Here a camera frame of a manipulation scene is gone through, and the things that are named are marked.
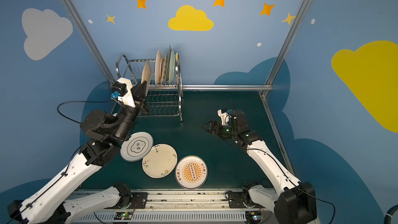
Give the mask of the large pale green plate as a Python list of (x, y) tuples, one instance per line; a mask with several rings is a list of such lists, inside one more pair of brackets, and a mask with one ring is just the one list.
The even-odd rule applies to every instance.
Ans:
[(171, 85), (174, 80), (175, 74), (175, 62), (176, 62), (176, 55), (173, 49), (170, 48), (170, 56), (169, 56), (169, 73), (168, 73), (168, 83)]

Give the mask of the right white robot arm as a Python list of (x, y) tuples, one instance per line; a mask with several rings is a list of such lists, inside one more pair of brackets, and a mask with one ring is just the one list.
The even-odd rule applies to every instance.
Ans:
[(263, 138), (248, 124), (241, 110), (218, 111), (220, 120), (203, 124), (207, 133), (221, 140), (233, 140), (264, 172), (273, 186), (252, 185), (246, 190), (251, 204), (271, 210), (280, 224), (308, 224), (317, 219), (315, 189), (301, 182), (273, 155)]

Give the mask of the small pale green plate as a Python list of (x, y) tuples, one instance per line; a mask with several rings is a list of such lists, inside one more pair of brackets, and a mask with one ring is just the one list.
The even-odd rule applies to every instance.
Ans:
[(178, 53), (176, 52), (175, 53), (175, 70), (174, 70), (174, 72), (175, 72), (175, 75), (174, 75), (174, 78), (176, 79), (176, 83), (177, 83), (177, 81), (178, 81), (178, 73), (179, 73), (179, 56), (178, 56)]

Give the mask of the green rim Hao Wei plate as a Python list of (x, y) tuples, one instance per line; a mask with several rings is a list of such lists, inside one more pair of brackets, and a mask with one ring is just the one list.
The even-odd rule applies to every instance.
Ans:
[(162, 54), (161, 51), (158, 49), (156, 53), (155, 72), (154, 72), (154, 81), (156, 85), (159, 84), (161, 79), (162, 61), (163, 61)]

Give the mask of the dark blue speckled plate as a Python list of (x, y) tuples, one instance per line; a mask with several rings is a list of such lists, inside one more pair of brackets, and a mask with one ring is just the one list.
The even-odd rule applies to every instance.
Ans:
[(151, 82), (151, 74), (152, 74), (152, 69), (151, 69), (151, 64), (149, 61), (146, 61), (143, 73), (142, 73), (142, 81), (141, 84), (145, 85), (145, 95), (148, 94), (149, 91), (149, 86)]

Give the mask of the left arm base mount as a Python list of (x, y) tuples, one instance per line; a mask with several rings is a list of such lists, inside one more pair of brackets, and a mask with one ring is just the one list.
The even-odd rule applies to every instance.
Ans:
[(144, 209), (148, 198), (147, 192), (132, 192), (120, 199), (117, 206), (120, 209)]

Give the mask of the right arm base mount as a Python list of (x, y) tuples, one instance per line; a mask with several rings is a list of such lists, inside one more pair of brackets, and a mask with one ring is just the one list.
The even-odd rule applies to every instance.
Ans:
[(227, 191), (225, 196), (229, 208), (260, 208), (259, 204), (253, 203), (248, 195), (243, 192)]

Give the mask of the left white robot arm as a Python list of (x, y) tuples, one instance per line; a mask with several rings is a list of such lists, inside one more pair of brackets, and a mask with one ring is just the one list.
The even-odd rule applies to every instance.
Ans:
[(25, 200), (14, 200), (8, 207), (11, 221), (20, 224), (69, 224), (87, 213), (117, 206), (126, 208), (133, 202), (131, 191), (117, 183), (98, 194), (82, 199), (78, 206), (67, 201), (86, 179), (107, 165), (130, 138), (140, 112), (148, 111), (148, 82), (133, 85), (120, 78), (111, 85), (111, 99), (120, 105), (116, 115), (102, 110), (90, 112), (80, 124), (89, 140), (71, 156), (67, 166), (38, 192)]

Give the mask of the yellow woven plate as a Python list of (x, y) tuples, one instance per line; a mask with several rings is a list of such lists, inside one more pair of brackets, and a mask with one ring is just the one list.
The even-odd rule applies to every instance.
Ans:
[(162, 74), (161, 74), (161, 79), (160, 79), (160, 85), (164, 85), (165, 80), (166, 80), (168, 60), (169, 60), (168, 55), (165, 55), (165, 58), (162, 63)]

